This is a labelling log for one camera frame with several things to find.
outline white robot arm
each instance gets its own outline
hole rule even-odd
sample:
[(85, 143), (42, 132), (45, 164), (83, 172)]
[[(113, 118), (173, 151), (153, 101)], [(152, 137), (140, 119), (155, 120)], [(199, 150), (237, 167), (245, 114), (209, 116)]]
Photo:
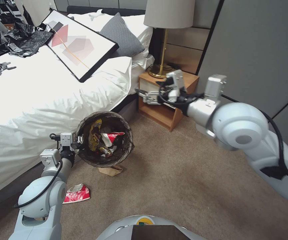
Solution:
[[(160, 82), (158, 92), (138, 90), (143, 101), (148, 104), (166, 103), (175, 106), (184, 115), (193, 118), (197, 130), (214, 139), (220, 147), (228, 150), (242, 149), (255, 172), (288, 199), (288, 146), (282, 141), (273, 120), (245, 103), (219, 106), (226, 76), (212, 75), (208, 79), (205, 93), (194, 95), (186, 93), (181, 70), (168, 73), (166, 77), (165, 81)], [(277, 135), (268, 130), (267, 119), (273, 124)], [(51, 138), (61, 141), (62, 147), (60, 151), (46, 149), (40, 155), (45, 165), (42, 177), (33, 181), (20, 196), (17, 206), (20, 211), (10, 240), (61, 239), (60, 215), (66, 181), (74, 162), (74, 149), (82, 145), (83, 140), (79, 139), (74, 143), (73, 133), (62, 133), (60, 137), (55, 135)], [(142, 216), (125, 218), (122, 221), (123, 226), (120, 225), (121, 221), (114, 222), (98, 239), (130, 239), (122, 235), (123, 230), (120, 229), (130, 230), (127, 227), (135, 225), (138, 217)], [(176, 226), (187, 236), (192, 236), (191, 239), (203, 239), (173, 222), (151, 217), (157, 224)]]
[(66, 196), (66, 182), (74, 164), (78, 142), (74, 133), (51, 134), (50, 138), (61, 142), (61, 148), (45, 149), (40, 158), (45, 168), (42, 177), (34, 180), (18, 199), (19, 208), (14, 233), (9, 240), (60, 240), (60, 217)]
[[(148, 104), (167, 103), (194, 119), (199, 132), (227, 150), (242, 149), (249, 165), (280, 195), (288, 199), (288, 146), (282, 141), (273, 120), (245, 103), (219, 106), (226, 76), (208, 78), (205, 93), (187, 95), (181, 70), (170, 72), (160, 82), (158, 94), (138, 90)], [(151, 96), (158, 95), (157, 101)], [(278, 136), (268, 130), (268, 120)]]

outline carpet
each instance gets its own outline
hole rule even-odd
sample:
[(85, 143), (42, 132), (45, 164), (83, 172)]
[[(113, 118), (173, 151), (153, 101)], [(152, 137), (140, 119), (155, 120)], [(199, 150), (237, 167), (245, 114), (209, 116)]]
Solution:
[[(288, 239), (288, 200), (256, 175), (242, 151), (217, 147), (186, 117), (172, 132), (139, 114), (130, 125), (135, 149), (121, 174), (74, 165), (68, 187), (84, 183), (91, 198), (63, 206), (63, 240), (96, 239), (135, 214), (169, 219), (208, 240)], [(17, 198), (0, 204), (0, 239), (14, 231)]]

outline trash can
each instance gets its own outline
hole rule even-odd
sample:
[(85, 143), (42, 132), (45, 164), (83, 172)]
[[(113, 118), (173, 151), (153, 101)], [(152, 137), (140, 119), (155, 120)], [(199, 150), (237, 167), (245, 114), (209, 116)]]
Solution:
[[(110, 157), (102, 157), (89, 147), (91, 127), (98, 120), (102, 121), (100, 128), (109, 127), (112, 132), (124, 132), (125, 134), (115, 145), (117, 149)], [(95, 112), (80, 122), (75, 132), (76, 140), (78, 136), (83, 136), (83, 147), (80, 149), (78, 156), (94, 167), (107, 168), (115, 166), (124, 161), (130, 152), (134, 149), (133, 134), (128, 122), (115, 112), (102, 111)]]

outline white duvet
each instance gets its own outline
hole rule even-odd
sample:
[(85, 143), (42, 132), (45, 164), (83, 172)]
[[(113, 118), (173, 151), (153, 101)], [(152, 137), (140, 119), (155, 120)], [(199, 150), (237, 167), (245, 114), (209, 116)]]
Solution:
[(118, 105), (131, 87), (129, 57), (107, 60), (84, 83), (47, 46), (27, 58), (4, 54), (2, 62), (17, 68), (0, 76), (0, 189), (56, 146), (50, 133), (75, 131), (86, 116)]

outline framed picture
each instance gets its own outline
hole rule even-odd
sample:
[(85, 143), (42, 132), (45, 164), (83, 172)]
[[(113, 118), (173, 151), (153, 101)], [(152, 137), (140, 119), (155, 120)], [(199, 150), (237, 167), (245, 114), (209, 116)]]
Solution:
[(53, 10), (43, 21), (55, 33), (47, 43), (80, 82), (85, 82), (114, 53), (118, 44)]

